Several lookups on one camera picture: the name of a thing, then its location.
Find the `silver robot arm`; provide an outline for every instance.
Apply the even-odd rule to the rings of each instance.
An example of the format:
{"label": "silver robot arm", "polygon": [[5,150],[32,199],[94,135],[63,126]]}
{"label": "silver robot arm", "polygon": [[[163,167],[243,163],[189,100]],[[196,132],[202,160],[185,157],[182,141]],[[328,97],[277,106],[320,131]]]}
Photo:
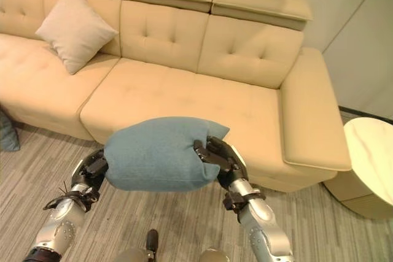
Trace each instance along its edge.
{"label": "silver robot arm", "polygon": [[238,221],[249,235],[257,261],[293,262],[288,237],[276,223],[265,197],[248,182],[246,165],[236,148],[216,137],[208,137],[206,148],[200,141],[195,141],[194,150],[205,163],[220,166],[217,179],[228,191],[224,206],[238,214]]}
{"label": "silver robot arm", "polygon": [[24,262],[61,260],[74,241],[78,227],[83,225],[85,213],[98,201],[98,190],[106,170],[103,150],[97,150],[79,162],[72,174],[71,190],[44,207],[44,210],[53,210]]}
{"label": "silver robot arm", "polygon": [[[229,191],[247,196],[260,192],[245,179],[238,179],[229,186]],[[262,198],[248,199],[238,213],[239,222],[249,235],[252,251],[259,262],[293,262],[294,258],[285,232],[276,223],[276,217]]]}

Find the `striped carpet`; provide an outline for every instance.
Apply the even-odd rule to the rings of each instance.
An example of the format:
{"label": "striped carpet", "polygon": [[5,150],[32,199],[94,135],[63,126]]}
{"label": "striped carpet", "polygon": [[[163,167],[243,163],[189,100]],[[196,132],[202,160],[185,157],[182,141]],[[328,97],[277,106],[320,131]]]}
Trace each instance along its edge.
{"label": "striped carpet", "polygon": [[[18,125],[19,152],[0,154],[0,261],[22,261],[49,215],[42,211],[69,185],[77,162],[99,148],[94,142]],[[142,247],[151,228],[160,233],[159,261],[198,261],[218,247],[232,261],[256,261],[236,216],[221,205],[217,183],[190,193],[116,190],[107,182],[86,214],[62,261],[113,261],[128,247]],[[265,190],[267,203],[292,243],[298,262],[393,261],[393,221],[364,219],[315,185],[295,193]]]}

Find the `round side table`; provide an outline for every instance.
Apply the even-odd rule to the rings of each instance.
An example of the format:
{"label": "round side table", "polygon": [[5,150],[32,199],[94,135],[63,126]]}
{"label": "round side table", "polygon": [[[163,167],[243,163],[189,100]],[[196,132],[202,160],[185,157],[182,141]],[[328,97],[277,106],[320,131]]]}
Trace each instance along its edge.
{"label": "round side table", "polygon": [[393,218],[393,125],[356,118],[344,126],[352,170],[324,182],[352,211],[372,219]]}

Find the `blue cushion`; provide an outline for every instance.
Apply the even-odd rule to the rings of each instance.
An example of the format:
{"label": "blue cushion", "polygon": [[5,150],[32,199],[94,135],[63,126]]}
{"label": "blue cushion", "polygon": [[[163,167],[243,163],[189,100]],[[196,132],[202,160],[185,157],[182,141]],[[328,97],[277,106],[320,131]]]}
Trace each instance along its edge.
{"label": "blue cushion", "polygon": [[106,178],[121,190],[189,191],[212,182],[220,167],[203,163],[195,139],[224,138],[229,128],[213,121],[165,117],[114,133],[104,148]]}
{"label": "blue cushion", "polygon": [[0,150],[13,152],[19,148],[18,134],[12,127],[11,121],[0,110]]}

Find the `throw pillow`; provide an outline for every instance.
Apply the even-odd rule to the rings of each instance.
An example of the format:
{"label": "throw pillow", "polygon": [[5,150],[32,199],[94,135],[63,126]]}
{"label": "throw pillow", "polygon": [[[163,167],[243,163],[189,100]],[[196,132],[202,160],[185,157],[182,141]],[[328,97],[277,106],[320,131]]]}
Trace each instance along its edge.
{"label": "throw pillow", "polygon": [[0,110],[0,150],[13,152],[19,150],[19,140],[11,121]]}
{"label": "throw pillow", "polygon": [[70,74],[82,69],[118,33],[86,0],[58,0],[36,31],[57,52]]}
{"label": "throw pillow", "polygon": [[202,162],[194,140],[206,146],[208,135],[229,131],[213,121],[165,117],[144,121],[114,133],[104,148],[107,180],[121,190],[189,191],[212,182],[219,165]]}

